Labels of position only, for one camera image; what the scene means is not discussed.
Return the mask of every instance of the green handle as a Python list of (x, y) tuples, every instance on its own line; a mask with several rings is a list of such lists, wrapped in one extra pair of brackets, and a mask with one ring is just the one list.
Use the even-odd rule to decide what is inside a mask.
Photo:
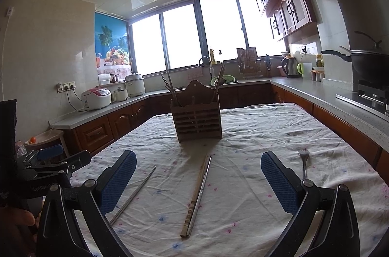
[(303, 66), (301, 63), (297, 64), (297, 71), (302, 75), (303, 74)]

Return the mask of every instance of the countertop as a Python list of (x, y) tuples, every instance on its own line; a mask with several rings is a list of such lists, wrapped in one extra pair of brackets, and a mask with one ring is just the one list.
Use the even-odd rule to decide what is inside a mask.
[[(241, 80), (237, 83), (225, 84), (221, 88), (235, 87), (244, 85), (271, 83), (279, 86), (291, 93), (313, 102), (315, 105), (330, 111), (345, 122), (370, 137), (374, 142), (380, 145), (384, 150), (389, 151), (389, 122), (377, 117), (376, 115), (344, 102), (335, 97), (336, 94), (347, 94), (350, 91), (323, 85), (321, 82), (314, 82), (307, 79), (297, 78), (288, 79), (285, 77), (257, 78), (250, 80)], [(51, 125), (51, 128), (70, 130), (84, 123), (92, 121), (115, 110), (124, 108), (145, 98), (161, 96), (168, 94), (168, 90), (147, 92), (142, 96), (129, 98), (124, 102), (113, 103), (108, 107), (86, 111), (69, 118), (58, 121)]]

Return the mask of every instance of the stove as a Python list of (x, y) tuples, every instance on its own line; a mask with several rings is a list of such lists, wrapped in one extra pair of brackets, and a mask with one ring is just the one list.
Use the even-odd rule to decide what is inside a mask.
[(389, 86), (359, 81), (358, 92), (336, 94), (336, 98), (365, 109), (389, 122)]

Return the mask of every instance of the poster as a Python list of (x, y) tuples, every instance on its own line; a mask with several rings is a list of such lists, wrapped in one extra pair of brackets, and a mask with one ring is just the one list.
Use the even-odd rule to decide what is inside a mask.
[(127, 22), (96, 12), (95, 52), (98, 74), (119, 74), (120, 79), (130, 75)]

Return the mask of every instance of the rice cooker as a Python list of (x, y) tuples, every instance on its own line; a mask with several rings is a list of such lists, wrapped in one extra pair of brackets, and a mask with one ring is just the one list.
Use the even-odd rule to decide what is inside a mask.
[(142, 74), (131, 74), (126, 76), (126, 88), (129, 97), (143, 95), (146, 90)]
[(106, 88), (92, 88), (81, 94), (81, 100), (87, 110), (101, 109), (111, 103), (111, 92)]

